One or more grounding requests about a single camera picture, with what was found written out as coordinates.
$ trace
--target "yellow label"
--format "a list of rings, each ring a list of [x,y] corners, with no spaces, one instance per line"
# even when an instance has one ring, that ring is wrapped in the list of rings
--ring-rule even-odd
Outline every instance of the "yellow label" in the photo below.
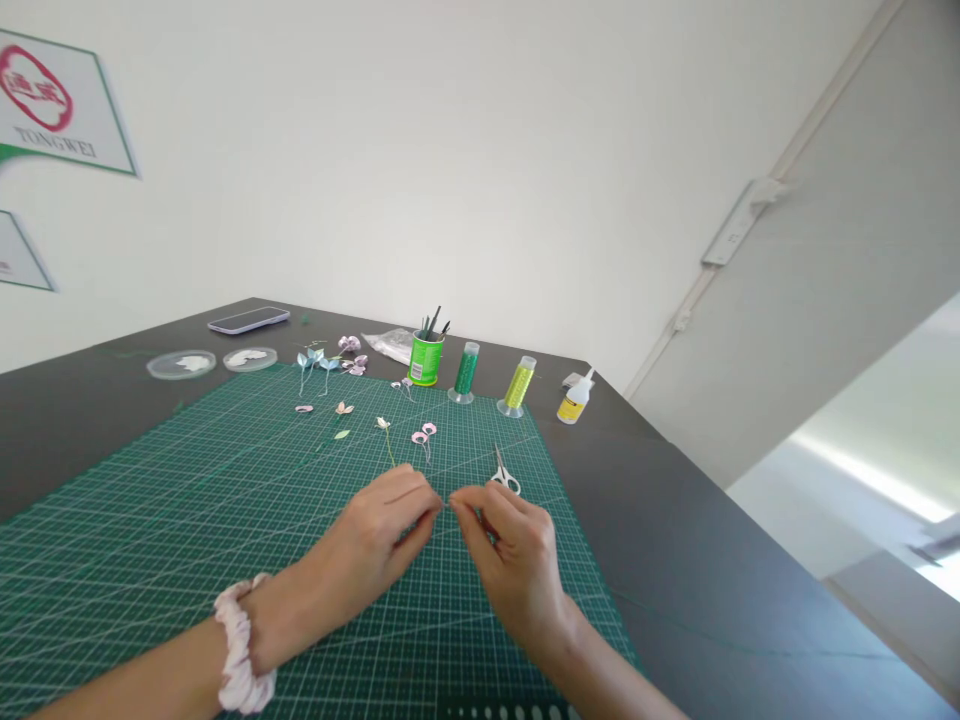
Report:
[[[583,403],[575,403],[570,398],[564,398],[563,402],[560,403],[560,409],[557,411],[557,415],[564,420],[577,420],[582,412]]]

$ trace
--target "scissors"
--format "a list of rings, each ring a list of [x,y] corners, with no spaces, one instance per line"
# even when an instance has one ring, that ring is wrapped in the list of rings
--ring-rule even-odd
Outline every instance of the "scissors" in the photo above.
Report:
[[[493,444],[493,449],[497,451],[497,474],[490,479],[496,480],[504,487],[513,490],[517,495],[519,495],[520,482],[513,475],[507,472],[507,468],[503,465],[503,458],[500,457],[500,448],[497,447],[496,443]]]

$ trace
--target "glue bottle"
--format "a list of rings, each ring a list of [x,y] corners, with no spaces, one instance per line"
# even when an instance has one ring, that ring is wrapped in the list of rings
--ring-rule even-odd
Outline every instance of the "glue bottle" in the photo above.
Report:
[[[567,390],[567,396],[560,403],[560,409],[557,410],[557,417],[560,418],[560,422],[573,425],[580,419],[580,413],[583,412],[584,406],[590,402],[590,388],[593,386],[590,378],[592,377],[593,368],[590,368],[586,377],[580,378],[576,385]]]

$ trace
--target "paintbrush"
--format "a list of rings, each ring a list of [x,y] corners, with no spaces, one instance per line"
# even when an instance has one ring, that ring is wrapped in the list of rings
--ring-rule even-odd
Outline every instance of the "paintbrush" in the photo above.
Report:
[[[433,342],[430,340],[433,337],[433,328],[437,324],[437,316],[440,315],[440,305],[437,305],[437,313],[433,316],[433,320],[430,321],[430,327],[427,328],[427,342]]]

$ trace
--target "wrist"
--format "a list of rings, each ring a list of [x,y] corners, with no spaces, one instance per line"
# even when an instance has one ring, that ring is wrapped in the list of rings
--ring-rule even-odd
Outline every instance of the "wrist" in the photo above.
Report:
[[[566,664],[579,650],[583,623],[586,618],[569,595],[564,593],[558,612],[552,622],[539,632],[527,647],[527,655],[541,670],[550,670]]]
[[[256,675],[279,667],[336,629],[329,605],[317,596],[319,585],[294,563],[241,601],[250,618]]]

